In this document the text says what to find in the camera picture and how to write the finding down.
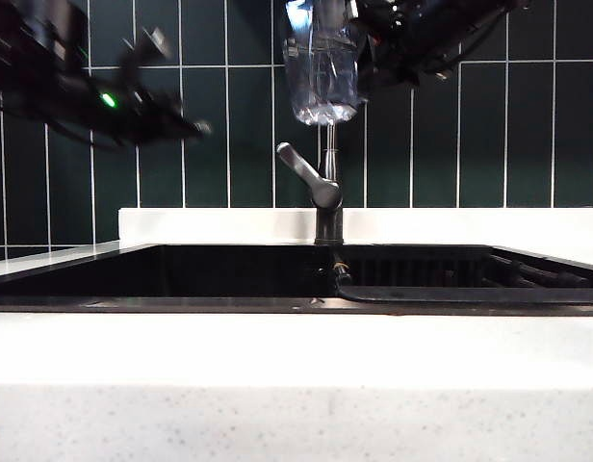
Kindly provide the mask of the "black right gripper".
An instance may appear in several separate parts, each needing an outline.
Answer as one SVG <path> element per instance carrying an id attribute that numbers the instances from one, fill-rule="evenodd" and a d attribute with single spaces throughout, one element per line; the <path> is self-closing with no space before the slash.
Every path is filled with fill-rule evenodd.
<path id="1" fill-rule="evenodd" d="M 358 91 L 363 98 L 374 88 L 420 85 L 416 31 L 422 1 L 362 1 L 365 33 L 357 38 Z"/>

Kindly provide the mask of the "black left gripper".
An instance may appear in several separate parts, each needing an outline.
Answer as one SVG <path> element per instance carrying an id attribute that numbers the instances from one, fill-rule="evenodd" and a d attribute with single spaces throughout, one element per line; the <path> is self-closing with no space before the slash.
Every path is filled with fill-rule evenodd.
<path id="1" fill-rule="evenodd" d="M 213 126 L 206 120 L 189 121 L 181 114 L 182 98 L 174 91 L 138 89 L 130 94 L 125 139 L 141 145 L 210 137 Z"/>

